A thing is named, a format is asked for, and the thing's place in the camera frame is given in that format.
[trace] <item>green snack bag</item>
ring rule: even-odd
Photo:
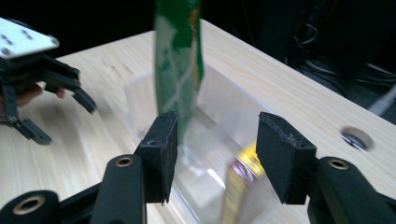
[[[176,111],[178,139],[193,115],[204,73],[200,0],[157,0],[154,28],[155,87],[158,113]]]

